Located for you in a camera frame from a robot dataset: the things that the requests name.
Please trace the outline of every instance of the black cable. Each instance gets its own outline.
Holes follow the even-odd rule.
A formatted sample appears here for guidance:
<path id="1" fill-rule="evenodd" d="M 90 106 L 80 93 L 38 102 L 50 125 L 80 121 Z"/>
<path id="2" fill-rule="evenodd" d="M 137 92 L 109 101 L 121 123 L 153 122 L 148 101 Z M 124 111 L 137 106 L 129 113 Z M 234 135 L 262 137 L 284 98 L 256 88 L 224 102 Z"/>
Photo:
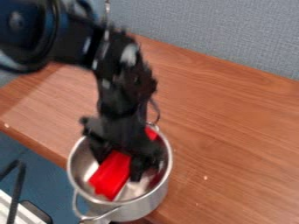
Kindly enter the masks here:
<path id="1" fill-rule="evenodd" d="M 13 197 L 11 197 L 11 203 L 9 207 L 9 214 L 6 218 L 6 224 L 14 224 L 14 216 L 17 212 L 18 207 L 18 200 L 22 192 L 22 186 L 23 186 L 23 175 L 25 175 L 25 165 L 18 160 L 14 160 L 0 172 L 0 181 L 5 178 L 5 176 L 11 172 L 14 168 L 18 168 L 18 173 L 14 181 L 14 187 L 13 187 Z"/>

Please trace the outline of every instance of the metal pot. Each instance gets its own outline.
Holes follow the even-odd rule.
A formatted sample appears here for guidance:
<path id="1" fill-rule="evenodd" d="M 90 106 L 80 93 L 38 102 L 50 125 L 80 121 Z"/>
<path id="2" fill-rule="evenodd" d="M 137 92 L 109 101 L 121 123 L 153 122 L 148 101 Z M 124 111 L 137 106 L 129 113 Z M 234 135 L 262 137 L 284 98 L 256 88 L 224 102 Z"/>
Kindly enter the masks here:
<path id="1" fill-rule="evenodd" d="M 146 216 L 164 200 L 168 189 L 168 178 L 173 166 L 172 148 L 162 133 L 153 129 L 164 148 L 164 157 L 160 170 L 146 172 L 140 183 L 126 182 L 121 193 L 113 201 L 93 193 L 88 179 L 97 169 L 97 161 L 89 150 L 88 139 L 82 137 L 74 144 L 68 160 L 68 177 L 73 186 L 72 209 L 84 222 L 109 223 L 110 221 L 133 221 Z M 77 197 L 88 203 L 88 214 L 77 209 Z"/>

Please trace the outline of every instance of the red object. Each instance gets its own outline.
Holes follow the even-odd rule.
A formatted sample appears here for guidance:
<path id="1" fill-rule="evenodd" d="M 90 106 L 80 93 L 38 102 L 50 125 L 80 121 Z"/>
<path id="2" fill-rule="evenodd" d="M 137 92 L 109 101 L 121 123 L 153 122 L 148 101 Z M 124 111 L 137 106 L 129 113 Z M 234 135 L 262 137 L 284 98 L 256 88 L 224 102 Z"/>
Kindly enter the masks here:
<path id="1" fill-rule="evenodd" d="M 152 141 L 157 138 L 157 134 L 149 128 L 145 128 L 144 132 Z M 102 194 L 109 200 L 114 199 L 128 180 L 129 164 L 130 157 L 112 150 L 88 180 L 96 194 Z"/>

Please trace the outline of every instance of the gray wall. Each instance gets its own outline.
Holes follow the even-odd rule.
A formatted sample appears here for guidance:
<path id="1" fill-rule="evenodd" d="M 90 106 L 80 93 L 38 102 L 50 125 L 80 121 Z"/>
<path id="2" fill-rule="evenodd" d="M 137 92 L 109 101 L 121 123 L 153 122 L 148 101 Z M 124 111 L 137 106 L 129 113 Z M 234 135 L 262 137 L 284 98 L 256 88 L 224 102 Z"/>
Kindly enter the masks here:
<path id="1" fill-rule="evenodd" d="M 297 0 L 110 0 L 130 31 L 299 79 Z"/>

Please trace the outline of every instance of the wooden surface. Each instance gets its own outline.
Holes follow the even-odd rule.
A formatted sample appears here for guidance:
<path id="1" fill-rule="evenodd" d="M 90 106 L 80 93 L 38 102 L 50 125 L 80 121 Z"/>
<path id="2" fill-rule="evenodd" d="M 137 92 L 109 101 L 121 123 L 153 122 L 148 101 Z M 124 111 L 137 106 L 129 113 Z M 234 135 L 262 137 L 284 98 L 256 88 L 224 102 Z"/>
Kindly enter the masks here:
<path id="1" fill-rule="evenodd" d="M 173 148 L 165 224 L 299 223 L 299 82 L 140 38 Z M 0 130 L 64 167 L 96 83 L 50 65 L 0 89 Z"/>

